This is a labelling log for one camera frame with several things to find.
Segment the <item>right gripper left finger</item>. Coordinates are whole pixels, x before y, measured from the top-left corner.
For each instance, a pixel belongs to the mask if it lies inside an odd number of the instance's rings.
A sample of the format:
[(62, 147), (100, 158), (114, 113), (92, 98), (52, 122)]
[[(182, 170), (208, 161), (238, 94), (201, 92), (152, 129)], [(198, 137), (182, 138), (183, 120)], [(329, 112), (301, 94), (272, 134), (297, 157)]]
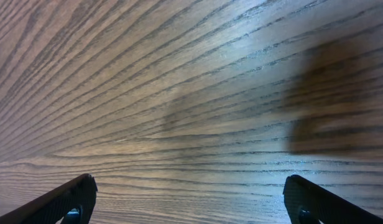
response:
[(82, 174), (37, 199), (0, 216), (2, 224), (89, 224), (98, 188), (94, 177)]

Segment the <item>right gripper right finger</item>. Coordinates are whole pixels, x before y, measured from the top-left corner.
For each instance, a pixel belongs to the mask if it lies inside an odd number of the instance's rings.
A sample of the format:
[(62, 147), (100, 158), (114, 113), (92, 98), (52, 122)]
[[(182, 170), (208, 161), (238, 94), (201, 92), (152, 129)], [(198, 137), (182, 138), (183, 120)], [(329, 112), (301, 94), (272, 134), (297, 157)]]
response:
[(286, 178), (283, 195), (292, 224), (383, 224), (383, 218), (299, 175)]

